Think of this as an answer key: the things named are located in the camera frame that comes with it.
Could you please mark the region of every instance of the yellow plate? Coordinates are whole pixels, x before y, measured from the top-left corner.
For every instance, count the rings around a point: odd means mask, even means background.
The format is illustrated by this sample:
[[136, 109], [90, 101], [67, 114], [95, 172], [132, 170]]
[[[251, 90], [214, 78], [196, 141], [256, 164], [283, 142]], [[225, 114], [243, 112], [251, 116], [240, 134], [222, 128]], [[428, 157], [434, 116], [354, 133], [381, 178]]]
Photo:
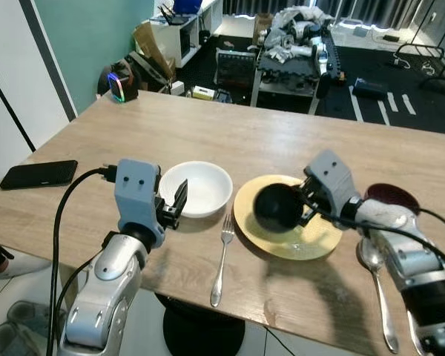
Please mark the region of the yellow plate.
[[301, 180], [280, 175], [255, 178], [237, 192], [234, 200], [234, 216], [244, 235], [257, 247], [269, 254], [288, 260], [313, 260], [322, 257], [340, 242], [341, 231], [317, 214], [303, 228], [296, 227], [282, 234], [265, 230], [254, 216], [254, 200], [259, 191], [273, 183], [300, 184]]

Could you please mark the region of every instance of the teal wall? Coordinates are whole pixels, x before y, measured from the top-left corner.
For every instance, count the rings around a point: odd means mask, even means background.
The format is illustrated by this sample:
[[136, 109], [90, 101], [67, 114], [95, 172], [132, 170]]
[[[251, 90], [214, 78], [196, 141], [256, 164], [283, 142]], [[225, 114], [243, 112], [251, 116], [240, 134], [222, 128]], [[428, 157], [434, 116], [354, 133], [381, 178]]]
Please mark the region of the teal wall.
[[154, 0], [35, 0], [78, 114], [96, 100], [99, 74], [134, 48], [133, 29]]

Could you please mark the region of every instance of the white bowl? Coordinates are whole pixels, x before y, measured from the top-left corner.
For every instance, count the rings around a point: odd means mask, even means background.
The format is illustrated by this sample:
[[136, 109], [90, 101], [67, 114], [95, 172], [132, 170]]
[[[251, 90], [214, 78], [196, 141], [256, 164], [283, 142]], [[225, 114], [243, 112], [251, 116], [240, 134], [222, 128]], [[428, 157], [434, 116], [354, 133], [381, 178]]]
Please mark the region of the white bowl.
[[160, 180], [160, 196], [169, 205], [179, 185], [188, 180], [184, 217], [207, 217], [222, 208], [232, 195], [232, 180], [220, 166], [208, 162], [184, 162], [170, 168]]

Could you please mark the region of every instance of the wooden table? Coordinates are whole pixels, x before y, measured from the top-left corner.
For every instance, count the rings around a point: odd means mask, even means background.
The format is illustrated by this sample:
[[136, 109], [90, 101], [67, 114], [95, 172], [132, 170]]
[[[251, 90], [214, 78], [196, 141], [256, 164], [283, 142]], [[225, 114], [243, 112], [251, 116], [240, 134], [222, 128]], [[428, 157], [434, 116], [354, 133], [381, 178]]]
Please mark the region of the wooden table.
[[[303, 168], [324, 148], [351, 168], [361, 193], [376, 182], [392, 183], [445, 216], [445, 135], [162, 94], [141, 93], [126, 104], [102, 97], [29, 161], [77, 159], [82, 174], [123, 157], [158, 163], [163, 172], [205, 160], [229, 172], [236, 194], [259, 175], [303, 177]], [[50, 259], [54, 214], [64, 191], [0, 191], [0, 244]], [[178, 231], [168, 231], [163, 247], [151, 252], [142, 287], [209, 308], [220, 228], [231, 202], [206, 219], [182, 218]], [[98, 177], [84, 181], [63, 215], [61, 261], [81, 265], [117, 220], [113, 184]], [[421, 217], [420, 227], [445, 251], [439, 222]], [[389, 355], [372, 278], [355, 257], [358, 240], [355, 231], [346, 231], [327, 258], [293, 262], [263, 254], [239, 236], [228, 249], [218, 310], [353, 352]], [[413, 355], [401, 296], [385, 271], [381, 278], [400, 354]]]

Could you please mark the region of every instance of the black floor mat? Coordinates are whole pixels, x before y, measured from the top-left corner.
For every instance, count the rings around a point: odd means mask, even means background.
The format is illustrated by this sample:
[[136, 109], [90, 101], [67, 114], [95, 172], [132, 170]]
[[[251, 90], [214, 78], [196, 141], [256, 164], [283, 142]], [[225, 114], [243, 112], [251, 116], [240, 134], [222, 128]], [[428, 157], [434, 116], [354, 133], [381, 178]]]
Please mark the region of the black floor mat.
[[[245, 51], [251, 44], [251, 39], [231, 36], [212, 37], [184, 68], [177, 71], [177, 78], [185, 83], [185, 89], [195, 85], [217, 89], [213, 82], [216, 71], [216, 48], [231, 49], [225, 42], [232, 43], [234, 50]], [[371, 82], [385, 83], [393, 93], [399, 111], [392, 112], [389, 102], [387, 100], [384, 102], [392, 126], [445, 134], [445, 82], [431, 81], [423, 89], [418, 87], [425, 78], [428, 78], [421, 71], [422, 64], [429, 60], [435, 68], [435, 74], [438, 74], [441, 69], [438, 59], [402, 54], [401, 58], [407, 60], [412, 67], [405, 70], [386, 65], [393, 60], [392, 52], [339, 47], [338, 53], [348, 81], [342, 87], [330, 88], [328, 96], [320, 101], [317, 115], [356, 120], [349, 86], [360, 77]], [[234, 102], [241, 105], [249, 104], [251, 90], [225, 89], [231, 92]], [[409, 114], [402, 99], [403, 94], [409, 97], [416, 115]], [[377, 101], [358, 98], [358, 102], [365, 122], [384, 124]], [[309, 104], [308, 98], [260, 93], [257, 106], [306, 113]]]

